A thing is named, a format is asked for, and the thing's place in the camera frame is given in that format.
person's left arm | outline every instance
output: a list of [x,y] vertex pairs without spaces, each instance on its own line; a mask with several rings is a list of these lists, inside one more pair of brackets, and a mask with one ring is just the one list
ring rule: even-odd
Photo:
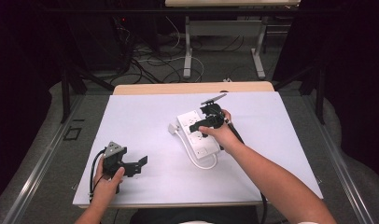
[[111,180],[109,180],[109,176],[104,176],[103,174],[103,160],[103,157],[99,160],[96,175],[93,179],[95,189],[91,204],[78,218],[76,221],[77,224],[100,223],[105,210],[116,194],[117,185],[121,182],[123,174],[125,173],[125,169],[120,167]]

human arm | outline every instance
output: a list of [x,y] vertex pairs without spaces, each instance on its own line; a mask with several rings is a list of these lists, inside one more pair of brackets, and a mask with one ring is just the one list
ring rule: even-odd
[[96,174],[93,178],[95,189],[91,204],[78,218],[76,221],[77,224],[100,223],[105,210],[116,194],[117,185],[121,182],[123,174],[125,173],[124,168],[120,167],[111,180],[109,180],[109,176],[103,175],[103,161],[104,158],[102,157],[99,160]]
[[[231,119],[228,111],[225,117]],[[335,223],[327,206],[295,175],[245,146],[227,124],[218,129],[200,127],[199,131],[215,137],[233,156],[266,198],[290,221],[300,223]]]

desk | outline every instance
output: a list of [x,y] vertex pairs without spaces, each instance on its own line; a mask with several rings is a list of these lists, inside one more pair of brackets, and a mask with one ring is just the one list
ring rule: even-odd
[[[168,7],[267,7],[267,6],[295,6],[300,0],[166,0]],[[184,62],[183,77],[190,77],[192,35],[245,35],[257,36],[257,43],[251,49],[253,61],[259,79],[265,79],[265,73],[260,60],[260,49],[267,26],[268,18],[261,21],[191,21],[186,17],[186,59]]]
[[125,177],[111,206],[122,208],[247,205],[260,192],[225,151],[211,170],[195,167],[168,124],[201,102],[229,91],[218,104],[232,113],[245,143],[288,169],[320,198],[320,188],[278,92],[268,82],[118,86],[110,96],[73,204],[89,205],[91,163],[109,141],[128,147],[124,161],[148,156],[142,174]]

white desk leg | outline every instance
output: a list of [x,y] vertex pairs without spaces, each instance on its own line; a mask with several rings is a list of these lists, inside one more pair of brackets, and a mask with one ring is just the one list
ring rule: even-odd
[[190,18],[186,17],[186,59],[184,61],[183,77],[190,78],[192,48],[190,47]]
[[265,79],[265,72],[263,70],[261,59],[260,59],[260,51],[262,48],[263,37],[265,36],[267,21],[268,21],[267,17],[262,18],[262,25],[260,27],[260,34],[257,40],[257,46],[255,49],[251,49],[254,64],[256,65],[257,76],[259,77],[259,79]]

socket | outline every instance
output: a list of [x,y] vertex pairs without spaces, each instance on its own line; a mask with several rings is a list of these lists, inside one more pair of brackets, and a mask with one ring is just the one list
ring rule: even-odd
[[201,120],[196,110],[177,116],[177,120],[196,159],[200,160],[219,152],[219,144],[213,136],[203,137],[201,132],[190,131],[190,126]]

